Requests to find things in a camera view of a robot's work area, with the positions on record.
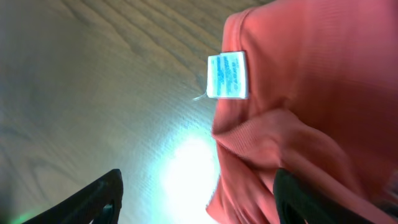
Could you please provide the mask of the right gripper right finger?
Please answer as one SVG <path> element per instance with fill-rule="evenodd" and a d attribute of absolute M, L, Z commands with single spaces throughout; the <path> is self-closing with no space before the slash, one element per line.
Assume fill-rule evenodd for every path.
<path fill-rule="evenodd" d="M 285 169 L 277 170 L 273 191 L 281 224 L 366 224 L 370 222 L 334 202 Z"/>

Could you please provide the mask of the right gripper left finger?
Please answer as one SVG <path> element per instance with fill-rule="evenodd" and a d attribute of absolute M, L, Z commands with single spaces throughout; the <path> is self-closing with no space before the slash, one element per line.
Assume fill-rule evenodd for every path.
<path fill-rule="evenodd" d="M 123 178 L 113 169 L 58 205 L 25 224 L 117 224 L 122 207 Z"/>

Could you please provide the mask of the red t-shirt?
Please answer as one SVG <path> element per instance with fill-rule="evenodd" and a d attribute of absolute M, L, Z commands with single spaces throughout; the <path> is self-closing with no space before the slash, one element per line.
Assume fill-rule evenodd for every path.
<path fill-rule="evenodd" d="M 397 2 L 273 1 L 229 16 L 249 97 L 218 101 L 221 174 L 206 208 L 219 223 L 280 223 L 288 170 L 371 223 L 396 223 Z"/>

